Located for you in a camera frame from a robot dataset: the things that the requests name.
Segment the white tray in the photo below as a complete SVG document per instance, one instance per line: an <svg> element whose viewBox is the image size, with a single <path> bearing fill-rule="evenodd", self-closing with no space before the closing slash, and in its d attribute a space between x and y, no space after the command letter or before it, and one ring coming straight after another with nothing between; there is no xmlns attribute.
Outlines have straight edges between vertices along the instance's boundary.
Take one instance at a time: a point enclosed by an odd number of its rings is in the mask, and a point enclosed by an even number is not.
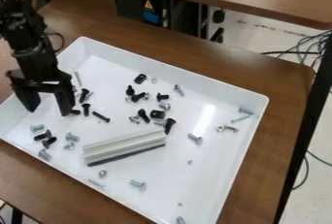
<svg viewBox="0 0 332 224"><path fill-rule="evenodd" d="M41 160L44 163L157 223L176 223L178 216L189 224L215 223L268 98L85 37L70 45L58 59L61 70L72 75L78 71L83 86L94 92L89 99L91 110L110 117L112 122L101 122L92 115L61 117L50 94L42 94L41 106L30 113L12 95L0 106L1 139L39 159L42 145L34 142L29 127L43 123L58 138L49 149L51 161ZM133 79L141 73L157 77L158 83L147 80L135 84ZM73 83L78 86L75 77ZM173 91L177 83L183 87L185 97ZM137 104L126 103L128 84L136 92L149 92L151 98ZM158 92L171 96L168 102L172 109L167 117L178 121L166 146L88 167L83 161L82 145L153 126L144 121L140 125L131 123L128 117L136 115L139 109L158 110L155 100ZM240 106L256 115L234 124L240 129L238 133L218 133L218 125L231 124L231 119L243 116ZM81 137L74 150L63 149L68 132ZM202 145L197 146L187 137L188 133L203 137ZM101 170L108 171L106 179L98 177ZM95 187L87 181L89 178L106 185L106 189ZM146 182L147 190L140 192L129 184L130 179Z"/></svg>

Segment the yellow warning label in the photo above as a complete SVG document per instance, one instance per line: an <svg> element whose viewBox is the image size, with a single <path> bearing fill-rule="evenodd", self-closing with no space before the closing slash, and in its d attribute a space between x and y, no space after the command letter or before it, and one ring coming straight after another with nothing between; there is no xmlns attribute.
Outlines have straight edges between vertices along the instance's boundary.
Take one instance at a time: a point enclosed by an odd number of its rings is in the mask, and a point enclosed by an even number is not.
<svg viewBox="0 0 332 224"><path fill-rule="evenodd" d="M146 2L146 9L153 10L153 6L149 0Z"/></svg>

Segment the robotic arm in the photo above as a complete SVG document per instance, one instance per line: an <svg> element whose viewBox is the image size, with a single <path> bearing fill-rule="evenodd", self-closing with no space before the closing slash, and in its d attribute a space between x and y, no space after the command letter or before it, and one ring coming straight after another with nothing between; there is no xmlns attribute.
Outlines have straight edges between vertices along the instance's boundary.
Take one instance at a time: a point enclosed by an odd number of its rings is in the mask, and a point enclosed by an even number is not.
<svg viewBox="0 0 332 224"><path fill-rule="evenodd" d="M39 92L53 93L62 116L66 116L75 106L72 77L57 68L45 29L43 18L29 0L0 0L0 38L9 43L20 68L6 75L15 94L34 112L41 104Z"/></svg>

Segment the silver screw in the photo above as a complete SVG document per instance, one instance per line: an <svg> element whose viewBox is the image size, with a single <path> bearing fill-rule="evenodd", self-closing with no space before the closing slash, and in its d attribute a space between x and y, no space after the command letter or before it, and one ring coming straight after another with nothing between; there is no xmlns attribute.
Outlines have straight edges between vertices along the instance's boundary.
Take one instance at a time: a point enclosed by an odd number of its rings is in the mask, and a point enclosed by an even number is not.
<svg viewBox="0 0 332 224"><path fill-rule="evenodd" d="M46 161L50 161L51 156L46 152L45 149L42 149L39 153L38 153L38 157L45 159Z"/></svg>
<svg viewBox="0 0 332 224"><path fill-rule="evenodd" d="M193 134L188 134L188 136L193 140L195 141L196 144L201 144L203 142L203 138L202 137L197 137L197 136L194 136Z"/></svg>
<svg viewBox="0 0 332 224"><path fill-rule="evenodd" d="M66 141L67 142L79 142L80 141L80 137L78 136L74 136L71 133L68 133L66 135Z"/></svg>
<svg viewBox="0 0 332 224"><path fill-rule="evenodd" d="M136 188L139 188L141 191L145 191L147 189L147 184L144 182L130 180L130 184Z"/></svg>
<svg viewBox="0 0 332 224"><path fill-rule="evenodd" d="M165 103L159 103L159 107L163 109L165 112L168 112L172 108L170 104L165 104Z"/></svg>
<svg viewBox="0 0 332 224"><path fill-rule="evenodd" d="M36 125L36 126L33 126L33 125L30 126L30 130L31 130L32 133L36 133L37 131L41 131L44 128L45 128L45 126L43 124Z"/></svg>
<svg viewBox="0 0 332 224"><path fill-rule="evenodd" d="M181 96L184 96L184 92L183 92L182 88L178 84L174 85L174 90L176 92L178 92Z"/></svg>

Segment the small metal part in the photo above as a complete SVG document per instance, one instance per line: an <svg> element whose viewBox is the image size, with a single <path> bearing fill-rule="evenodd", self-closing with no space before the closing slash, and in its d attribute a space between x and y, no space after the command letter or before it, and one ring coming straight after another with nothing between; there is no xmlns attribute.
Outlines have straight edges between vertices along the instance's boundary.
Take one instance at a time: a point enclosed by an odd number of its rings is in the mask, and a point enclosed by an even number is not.
<svg viewBox="0 0 332 224"><path fill-rule="evenodd" d="M67 142L79 142L80 141L80 137L72 135L71 133L68 133L66 135L66 141Z"/></svg>
<svg viewBox="0 0 332 224"><path fill-rule="evenodd" d="M92 183L94 186L97 186L98 188L105 190L106 189L106 185L102 185L99 182L96 182L95 180L92 179L88 179L88 182Z"/></svg>
<svg viewBox="0 0 332 224"><path fill-rule="evenodd" d="M178 84L174 85L174 91L178 92L181 96L184 96L184 92Z"/></svg>
<svg viewBox="0 0 332 224"><path fill-rule="evenodd" d="M50 145L53 144L53 143L55 143L56 140L57 140L56 137L52 137L52 138L50 138L48 140L43 140L43 146L44 146L44 148L49 149Z"/></svg>
<svg viewBox="0 0 332 224"><path fill-rule="evenodd" d="M30 130L31 130L32 133L36 133L37 131L41 131L44 128L45 128L45 126L43 124L35 125L35 126L31 125L30 126Z"/></svg>
<svg viewBox="0 0 332 224"><path fill-rule="evenodd" d="M45 149L42 149L38 153L38 157L43 158L46 161L50 161L50 159L51 159L51 156L47 153L47 151Z"/></svg>
<svg viewBox="0 0 332 224"><path fill-rule="evenodd" d="M172 108L170 104L165 104L165 103L159 103L159 107L163 109L165 112L168 112Z"/></svg>
<svg viewBox="0 0 332 224"><path fill-rule="evenodd" d="M147 189L147 184L144 182L138 182L135 180L130 180L130 184L136 188L139 188L141 191L145 191Z"/></svg>
<svg viewBox="0 0 332 224"><path fill-rule="evenodd" d="M138 110L137 115L140 116L146 123L150 122L150 119L148 118L145 110L143 109Z"/></svg>
<svg viewBox="0 0 332 224"><path fill-rule="evenodd" d="M90 108L90 104L82 104L82 108L84 109L84 116L88 116L89 115L89 108Z"/></svg>
<svg viewBox="0 0 332 224"><path fill-rule="evenodd" d="M51 132L50 132L50 130L48 129L48 130L46 131L45 134L42 134L42 135L38 135L38 136L36 136L36 137L34 138L34 140L35 140L36 142L38 142L38 141L41 141L41 140L43 140L43 139L50 139L50 138L51 138Z"/></svg>
<svg viewBox="0 0 332 224"><path fill-rule="evenodd" d="M107 177L108 173L107 173L107 171L103 170L103 171L100 171L98 175L99 175L99 178L105 179Z"/></svg>
<svg viewBox="0 0 332 224"><path fill-rule="evenodd" d="M162 95L162 94L158 93L156 98L157 98L157 101L160 102L161 100L170 99L170 96L169 95Z"/></svg>
<svg viewBox="0 0 332 224"><path fill-rule="evenodd" d="M110 118L105 117L104 115L100 114L99 112L92 112L92 114L98 118L100 118L101 120L104 120L106 123L109 123L111 121Z"/></svg>

